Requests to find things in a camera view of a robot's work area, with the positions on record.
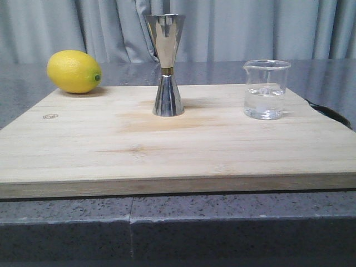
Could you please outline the clear glass beaker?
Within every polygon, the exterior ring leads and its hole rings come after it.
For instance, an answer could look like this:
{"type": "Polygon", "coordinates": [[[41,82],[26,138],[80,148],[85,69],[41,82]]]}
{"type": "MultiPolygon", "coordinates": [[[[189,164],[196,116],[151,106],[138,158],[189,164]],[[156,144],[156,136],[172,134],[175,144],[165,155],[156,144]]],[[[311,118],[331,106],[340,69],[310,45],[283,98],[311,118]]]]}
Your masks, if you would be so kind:
{"type": "Polygon", "coordinates": [[[282,117],[288,70],[291,64],[280,60],[251,60],[246,72],[244,114],[258,120],[282,117]]]}

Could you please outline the steel double jigger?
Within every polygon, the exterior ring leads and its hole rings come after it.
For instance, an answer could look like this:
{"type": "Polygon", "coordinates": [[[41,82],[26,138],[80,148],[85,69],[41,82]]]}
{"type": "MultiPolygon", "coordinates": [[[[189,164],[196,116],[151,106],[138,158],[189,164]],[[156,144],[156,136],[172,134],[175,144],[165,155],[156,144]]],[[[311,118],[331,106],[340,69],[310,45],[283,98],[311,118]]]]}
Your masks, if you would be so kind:
{"type": "Polygon", "coordinates": [[[184,26],[184,15],[159,14],[145,17],[148,31],[161,67],[161,79],[153,114],[162,117],[184,113],[174,76],[174,63],[184,26]]]}

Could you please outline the wooden cutting board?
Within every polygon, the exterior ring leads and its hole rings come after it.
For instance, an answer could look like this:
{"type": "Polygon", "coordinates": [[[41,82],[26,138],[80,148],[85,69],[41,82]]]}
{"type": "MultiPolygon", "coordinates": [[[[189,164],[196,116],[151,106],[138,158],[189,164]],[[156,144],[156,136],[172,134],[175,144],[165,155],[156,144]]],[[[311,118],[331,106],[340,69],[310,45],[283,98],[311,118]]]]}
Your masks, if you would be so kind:
{"type": "Polygon", "coordinates": [[[355,133],[287,91],[272,121],[243,113],[244,85],[55,90],[1,131],[1,198],[355,188],[355,133]]]}

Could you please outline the yellow lemon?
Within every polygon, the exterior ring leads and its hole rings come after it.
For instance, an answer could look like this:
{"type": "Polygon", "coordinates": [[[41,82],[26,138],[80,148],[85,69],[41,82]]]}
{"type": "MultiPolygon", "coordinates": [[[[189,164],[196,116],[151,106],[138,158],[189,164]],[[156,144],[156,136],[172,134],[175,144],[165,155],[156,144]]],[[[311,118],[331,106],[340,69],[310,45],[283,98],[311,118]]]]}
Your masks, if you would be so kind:
{"type": "Polygon", "coordinates": [[[53,54],[47,63],[48,78],[68,93],[88,93],[101,82],[102,70],[97,61],[79,50],[53,54]]]}

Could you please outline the grey curtain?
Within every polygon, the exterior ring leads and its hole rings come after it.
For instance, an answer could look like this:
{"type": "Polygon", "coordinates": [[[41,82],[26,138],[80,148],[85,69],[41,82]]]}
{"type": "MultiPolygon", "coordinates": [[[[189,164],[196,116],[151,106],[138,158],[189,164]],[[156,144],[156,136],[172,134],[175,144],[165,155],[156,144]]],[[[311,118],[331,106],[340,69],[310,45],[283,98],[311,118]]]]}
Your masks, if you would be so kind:
{"type": "Polygon", "coordinates": [[[355,57],[354,1],[2,1],[1,62],[152,62],[145,17],[166,13],[185,16],[179,62],[355,57]]]}

